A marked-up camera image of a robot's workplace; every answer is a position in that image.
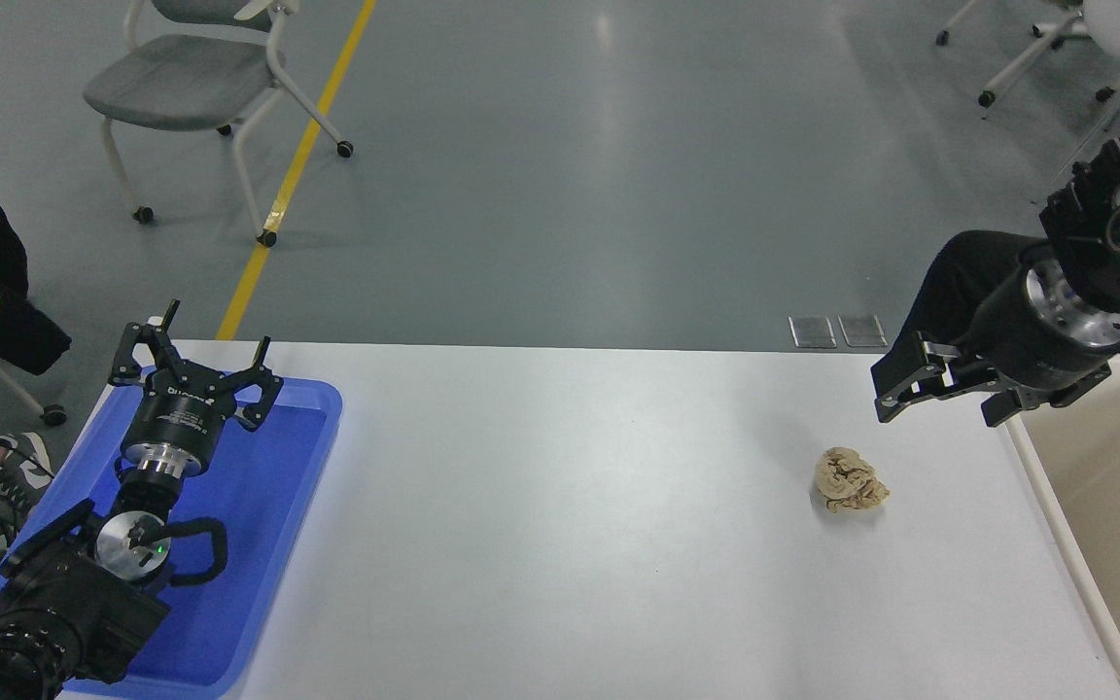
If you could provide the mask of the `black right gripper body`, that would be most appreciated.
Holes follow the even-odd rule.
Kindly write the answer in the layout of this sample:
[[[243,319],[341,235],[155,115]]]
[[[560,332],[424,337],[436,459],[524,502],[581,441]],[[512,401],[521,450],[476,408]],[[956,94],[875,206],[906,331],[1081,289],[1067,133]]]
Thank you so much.
[[[1074,403],[1108,376],[1116,315],[1079,296],[1057,264],[1023,264],[977,307],[959,340],[1032,403]]]

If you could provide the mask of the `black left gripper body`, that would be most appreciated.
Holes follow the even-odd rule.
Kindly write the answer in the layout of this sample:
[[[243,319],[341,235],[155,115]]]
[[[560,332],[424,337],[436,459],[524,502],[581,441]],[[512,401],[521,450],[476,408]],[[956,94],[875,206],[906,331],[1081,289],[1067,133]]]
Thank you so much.
[[[209,464],[224,424],[237,403],[232,393],[206,394],[208,386],[181,388],[170,375],[152,375],[122,439],[122,455],[141,461],[147,449],[169,446],[190,464]]]

